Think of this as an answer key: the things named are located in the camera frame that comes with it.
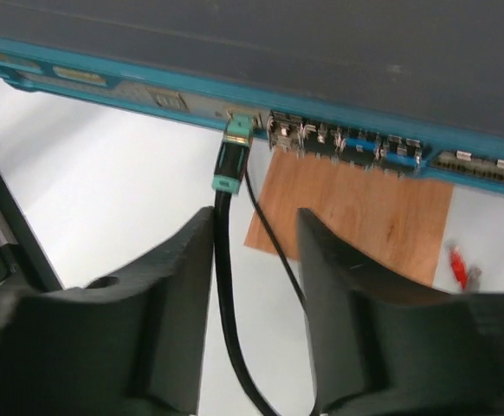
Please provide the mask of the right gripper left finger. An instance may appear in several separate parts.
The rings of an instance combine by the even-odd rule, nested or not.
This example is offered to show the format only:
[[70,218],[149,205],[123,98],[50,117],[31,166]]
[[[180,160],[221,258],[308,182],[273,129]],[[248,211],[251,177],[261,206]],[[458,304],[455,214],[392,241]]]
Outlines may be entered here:
[[0,415],[194,415],[213,211],[84,288],[0,286]]

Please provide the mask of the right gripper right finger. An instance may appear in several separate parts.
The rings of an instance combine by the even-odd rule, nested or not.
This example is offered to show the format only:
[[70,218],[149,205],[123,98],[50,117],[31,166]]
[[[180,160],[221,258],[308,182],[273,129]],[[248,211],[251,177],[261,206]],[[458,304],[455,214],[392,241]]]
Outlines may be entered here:
[[416,283],[308,209],[297,235],[318,414],[504,415],[504,293]]

